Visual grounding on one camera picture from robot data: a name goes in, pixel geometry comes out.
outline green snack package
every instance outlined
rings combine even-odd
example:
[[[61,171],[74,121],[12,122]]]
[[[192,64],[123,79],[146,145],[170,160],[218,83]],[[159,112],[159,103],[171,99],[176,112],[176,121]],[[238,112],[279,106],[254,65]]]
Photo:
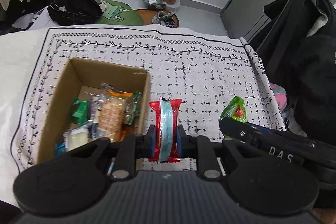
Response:
[[[134,96],[127,100],[123,124],[131,125],[134,117],[139,115],[138,102],[142,93],[137,91]]]
[[[77,97],[73,100],[73,123],[82,126],[87,121],[87,109],[89,101],[80,101]]]
[[[229,117],[233,120],[246,123],[246,109],[244,107],[244,100],[238,96],[234,96],[228,106],[223,110],[219,120],[224,117]]]

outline metal bolt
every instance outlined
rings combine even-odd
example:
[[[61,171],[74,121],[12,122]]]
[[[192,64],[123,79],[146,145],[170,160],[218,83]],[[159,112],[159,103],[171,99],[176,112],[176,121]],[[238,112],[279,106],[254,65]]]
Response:
[[[208,179],[216,179],[221,175],[221,173],[217,170],[206,170],[204,172],[204,176]]]
[[[129,175],[129,173],[126,171],[126,170],[116,170],[112,173],[112,176],[115,178],[115,179],[125,179],[127,178]]]

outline person's hand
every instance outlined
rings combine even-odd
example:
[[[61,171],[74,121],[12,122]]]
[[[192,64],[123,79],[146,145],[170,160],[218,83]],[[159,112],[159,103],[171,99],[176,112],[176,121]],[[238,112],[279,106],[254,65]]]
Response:
[[[323,224],[336,223],[336,209],[313,209],[312,214]]]

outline small cardboard box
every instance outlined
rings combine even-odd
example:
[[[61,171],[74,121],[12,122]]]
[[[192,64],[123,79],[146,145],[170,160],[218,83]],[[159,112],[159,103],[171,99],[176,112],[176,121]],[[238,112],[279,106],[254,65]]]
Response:
[[[118,90],[142,92],[140,115],[132,126],[134,134],[144,133],[144,121],[150,99],[149,72],[142,68],[118,65],[85,58],[71,58],[65,65],[53,93],[44,128],[41,134],[37,163],[55,157],[55,144],[63,142],[63,132],[71,125],[73,100],[89,100],[91,94],[100,94],[101,83],[108,83]]]

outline black border line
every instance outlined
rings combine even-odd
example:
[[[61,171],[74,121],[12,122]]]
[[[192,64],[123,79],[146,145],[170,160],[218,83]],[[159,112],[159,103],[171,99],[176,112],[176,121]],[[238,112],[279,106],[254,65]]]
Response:
[[[36,67],[37,67],[37,63],[38,63],[39,60],[40,60],[40,57],[41,57],[41,54],[42,54],[42,51],[43,51],[43,48],[44,48],[44,45],[45,45],[45,41],[46,41],[47,36],[48,36],[48,34],[49,34],[49,30],[47,31],[47,33],[46,33],[46,35],[45,35],[45,37],[44,37],[44,41],[43,41],[43,44],[42,44],[42,47],[41,47],[41,51],[40,51],[40,53],[39,53],[39,56],[38,56],[37,59],[36,59],[36,63],[35,63],[35,67],[34,67],[34,69],[33,69],[33,72],[31,73],[30,80],[29,80],[29,83],[28,83],[28,85],[27,85],[26,93],[25,93],[25,95],[24,95],[24,98],[23,98],[23,101],[22,101],[22,105],[21,105],[21,112],[20,112],[19,122],[18,122],[17,128],[16,128],[16,130],[15,130],[15,133],[14,133],[14,135],[13,135],[13,137],[12,137],[12,140],[11,140],[11,142],[10,142],[10,154],[11,154],[11,156],[12,156],[12,158],[13,158],[15,164],[16,164],[16,167],[17,167],[17,170],[18,170],[18,173],[19,173],[19,174],[20,174],[20,168],[19,168],[19,165],[18,165],[18,163],[16,162],[16,160],[15,160],[15,158],[14,158],[14,156],[13,156],[13,152],[12,152],[13,141],[14,141],[14,138],[15,138],[15,136],[16,136],[18,130],[20,129],[21,118],[22,118],[22,112],[23,112],[23,106],[24,106],[24,104],[25,104],[25,100],[26,100],[26,97],[27,97],[27,93],[28,93],[30,84],[31,84],[31,82],[32,82],[32,78],[33,78],[33,76],[34,76],[34,73],[35,73],[35,70],[36,70]]]
[[[13,141],[14,141],[14,138],[16,137],[16,134],[18,132],[18,130],[20,129],[20,125],[21,125],[21,118],[22,118],[22,112],[23,112],[23,106],[24,106],[24,103],[25,103],[25,100],[26,100],[26,97],[27,97],[27,93],[28,93],[28,90],[29,90],[29,87],[30,87],[30,84],[31,84],[31,81],[32,81],[32,78],[33,78],[33,75],[35,73],[35,70],[36,70],[36,67],[37,67],[37,63],[38,61],[40,60],[40,57],[41,57],[41,54],[42,54],[42,51],[43,51],[43,48],[44,48],[44,45],[45,45],[45,42],[46,42],[46,39],[47,39],[47,36],[49,34],[49,31],[50,30],[54,30],[54,29],[74,29],[74,30],[77,30],[77,29],[109,29],[109,30],[135,30],[135,31],[143,31],[143,32],[157,32],[159,34],[162,34],[162,35],[180,35],[180,36],[184,36],[184,37],[195,37],[195,38],[201,38],[203,40],[206,40],[206,41],[209,41],[209,42],[219,42],[219,43],[225,43],[225,44],[230,44],[231,46],[233,47],[238,47],[238,48],[244,48],[244,46],[237,46],[237,45],[233,45],[232,43],[230,42],[224,42],[224,41],[218,41],[218,40],[212,40],[212,39],[207,39],[207,38],[204,38],[204,37],[197,37],[193,34],[178,34],[178,33],[162,33],[162,32],[159,32],[158,30],[139,30],[139,29],[134,29],[134,28],[124,28],[124,27],[121,27],[121,28],[117,28],[117,27],[97,27],[97,28],[93,28],[93,27],[71,27],[71,28],[67,28],[67,27],[62,27],[62,26],[59,26],[59,27],[53,27],[53,28],[49,28],[45,37],[44,37],[44,41],[43,41],[43,44],[42,44],[42,47],[41,47],[41,51],[39,53],[39,56],[36,60],[36,63],[35,63],[35,67],[33,69],[33,72],[31,73],[31,77],[30,77],[30,80],[29,80],[29,83],[27,85],[27,89],[26,89],[26,93],[24,95],[24,98],[23,98],[23,101],[22,101],[22,105],[21,105],[21,112],[20,112],[20,117],[19,117],[19,122],[18,122],[18,125],[17,125],[17,128],[15,130],[15,133],[12,137],[12,140],[10,142],[10,154],[16,164],[16,167],[17,167],[17,170],[18,170],[18,173],[20,174],[20,168],[19,168],[19,165],[18,163],[16,162],[14,156],[13,156],[13,152],[12,152],[12,147],[13,147]]]

